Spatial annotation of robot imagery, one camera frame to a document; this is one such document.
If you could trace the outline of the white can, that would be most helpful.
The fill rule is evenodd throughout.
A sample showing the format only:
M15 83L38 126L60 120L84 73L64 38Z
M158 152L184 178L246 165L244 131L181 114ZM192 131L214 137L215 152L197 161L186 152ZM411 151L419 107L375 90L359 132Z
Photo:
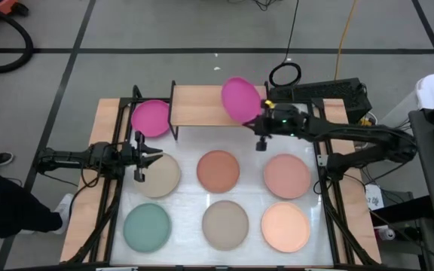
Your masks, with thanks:
M381 241L392 241L396 238L396 233L388 226L380 226L374 229L376 237Z

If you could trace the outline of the wooden shelf with black legs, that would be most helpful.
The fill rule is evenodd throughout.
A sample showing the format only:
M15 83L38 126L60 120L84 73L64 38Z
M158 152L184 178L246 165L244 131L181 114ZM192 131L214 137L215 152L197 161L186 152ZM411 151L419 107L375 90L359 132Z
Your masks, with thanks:
M175 141L181 126L240 126L227 114L222 86L171 84L168 124Z

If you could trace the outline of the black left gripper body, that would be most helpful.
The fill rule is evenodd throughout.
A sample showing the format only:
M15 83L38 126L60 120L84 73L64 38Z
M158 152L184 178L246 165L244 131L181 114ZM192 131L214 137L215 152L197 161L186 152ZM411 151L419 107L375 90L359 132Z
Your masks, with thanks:
M124 166L136 166L134 170L134 180L137 182L144 182L145 175L142 171L143 167L143 147L145 146L145 137L140 131L135 132L135 142L136 147L133 146L133 159L132 160L123 160L122 164Z

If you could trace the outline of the terracotta round plate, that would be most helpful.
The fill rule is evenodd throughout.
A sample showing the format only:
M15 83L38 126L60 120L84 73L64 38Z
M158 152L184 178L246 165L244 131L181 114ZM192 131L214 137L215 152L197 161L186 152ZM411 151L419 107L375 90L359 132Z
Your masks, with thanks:
M228 192L237 184L239 177L240 165L227 151L210 151L197 164L197 179L211 193Z

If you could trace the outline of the white table mat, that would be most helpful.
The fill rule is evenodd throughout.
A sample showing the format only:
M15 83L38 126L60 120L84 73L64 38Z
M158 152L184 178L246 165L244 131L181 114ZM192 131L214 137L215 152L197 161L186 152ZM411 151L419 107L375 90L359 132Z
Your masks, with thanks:
M163 150L175 158L181 169L179 184L172 193L154 200L171 219L168 242L152 253L131 249L124 240L123 228L127 214L150 198L137 190L133 168L126 170L110 263L134 266L330 266L333 263L328 228L322 201L312 190L294 199L293 203L310 221L307 244L293 253L277 251L269 246L261 233L261 217L280 198L264 183L264 167L278 154L293 154L308 166L311 181L318 179L314 147L305 140L274 136L266 151L255 149L258 137L241 126L184 126L174 138L166 134L146 139L151 148ZM197 163L207 152L223 150L233 154L240 164L236 186L227 193L210 193L197 179ZM243 243L230 251L213 248L205 239L201 222L206 209L214 202L230 200L241 205L249 217L249 232Z

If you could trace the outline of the black aluminium table frame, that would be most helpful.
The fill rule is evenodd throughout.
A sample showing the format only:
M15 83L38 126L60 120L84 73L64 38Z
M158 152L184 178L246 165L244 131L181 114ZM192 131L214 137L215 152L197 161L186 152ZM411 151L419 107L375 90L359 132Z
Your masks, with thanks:
M188 122L192 113L196 113L197 102L205 102L203 113L217 124L229 124L231 119L225 115L220 102L221 87L216 85L176 85L171 89L171 96L176 103L173 114L181 125ZM346 108L341 99L312 98L314 114L326 118L332 123L348 121ZM133 112L130 98L101 99L98 103L90 142L103 142L112 139L127 139L130 136L130 117ZM358 243L375 261L380 262L381 256L374 234L371 215L366 205L364 190L358 183L362 180L358 169L349 169L344 180L331 192L331 201L338 207L347 226ZM100 180L94 188L79 186L80 193L75 201L75 213L66 233L61 261L74 257L84 245L99 222L102 212L109 204L112 196L117 193L118 183L114 180ZM90 252L84 256L84 262L103 262L109 259L110 242L116 220L111 219L104 226Z

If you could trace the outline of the magenta round plate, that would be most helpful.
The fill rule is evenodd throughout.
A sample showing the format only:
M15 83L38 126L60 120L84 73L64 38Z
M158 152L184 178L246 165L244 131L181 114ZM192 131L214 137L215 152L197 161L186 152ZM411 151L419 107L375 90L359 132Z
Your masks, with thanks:
M244 78L228 79L222 86L221 101L228 116L238 123L247 123L261 113L261 97Z
M166 102L152 99L138 105L132 113L131 125L145 137L158 137L170 129L168 114L170 107Z

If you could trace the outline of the black floor box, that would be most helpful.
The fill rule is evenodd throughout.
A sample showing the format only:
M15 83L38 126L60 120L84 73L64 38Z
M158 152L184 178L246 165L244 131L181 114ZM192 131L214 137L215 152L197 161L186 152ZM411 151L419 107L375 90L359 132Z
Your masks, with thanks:
M434 206L430 196L422 196L381 209L371 210L371 221L375 227L420 218L434 218Z

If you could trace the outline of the light peach round plate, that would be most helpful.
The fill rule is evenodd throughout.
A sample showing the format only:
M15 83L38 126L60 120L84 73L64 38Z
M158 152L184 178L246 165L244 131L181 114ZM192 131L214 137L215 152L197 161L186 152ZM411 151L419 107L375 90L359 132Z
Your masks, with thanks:
M310 238L310 222L291 202L277 202L261 218L261 232L272 248L292 253L303 248Z

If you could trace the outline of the taupe round plate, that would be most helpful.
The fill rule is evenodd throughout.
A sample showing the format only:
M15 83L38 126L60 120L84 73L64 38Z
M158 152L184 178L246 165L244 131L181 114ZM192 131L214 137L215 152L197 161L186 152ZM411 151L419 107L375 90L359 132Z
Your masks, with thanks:
M215 249L229 251L237 248L249 232L249 218L236 202L214 202L205 211L202 231L207 242Z

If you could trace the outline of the teal round plate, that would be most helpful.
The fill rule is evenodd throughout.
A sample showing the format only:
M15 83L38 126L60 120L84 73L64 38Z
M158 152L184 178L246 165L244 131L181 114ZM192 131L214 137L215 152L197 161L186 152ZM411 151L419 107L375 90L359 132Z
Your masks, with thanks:
M148 202L138 205L126 216L123 235L134 251L151 253L167 243L171 229L167 212L161 206Z

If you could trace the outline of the beige round plate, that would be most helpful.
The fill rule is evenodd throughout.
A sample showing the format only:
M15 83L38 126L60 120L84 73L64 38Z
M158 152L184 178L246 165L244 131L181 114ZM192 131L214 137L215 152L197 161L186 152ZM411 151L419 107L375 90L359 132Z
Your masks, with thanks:
M177 161L169 154L143 169L144 182L134 181L138 192L146 197L160 198L171 193L179 184L181 170Z

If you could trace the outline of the salmon pink round plate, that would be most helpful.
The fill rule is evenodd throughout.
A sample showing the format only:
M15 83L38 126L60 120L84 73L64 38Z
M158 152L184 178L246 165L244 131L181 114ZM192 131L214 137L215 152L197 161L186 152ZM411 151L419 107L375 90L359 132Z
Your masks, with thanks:
M310 187L310 170L298 157L278 154L272 157L264 168L264 182L267 188L283 199L303 196Z

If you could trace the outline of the translucent grey plastic cover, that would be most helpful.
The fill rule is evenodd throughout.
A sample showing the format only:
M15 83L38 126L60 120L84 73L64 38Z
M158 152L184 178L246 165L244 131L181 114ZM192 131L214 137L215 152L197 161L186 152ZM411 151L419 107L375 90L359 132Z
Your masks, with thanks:
M426 97L426 94L422 94L419 90L414 90L382 119L380 119L379 123L390 127L397 127L398 129L404 130L406 133L413 135L408 113L410 111L419 111L426 106L428 106L428 98Z

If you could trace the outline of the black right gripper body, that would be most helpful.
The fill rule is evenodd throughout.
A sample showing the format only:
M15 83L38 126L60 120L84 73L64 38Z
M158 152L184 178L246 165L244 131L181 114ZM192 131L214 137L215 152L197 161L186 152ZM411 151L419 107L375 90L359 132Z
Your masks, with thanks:
M264 101L261 101L261 108L266 108ZM293 118L288 119L285 123L274 120L274 109L268 109L268 117L261 119L263 123L263 132L254 132L259 137L256 143L255 149L257 151L266 151L267 142L266 139L271 139L272 136L291 136L300 137L305 131L305 125L307 122L308 114L300 111Z

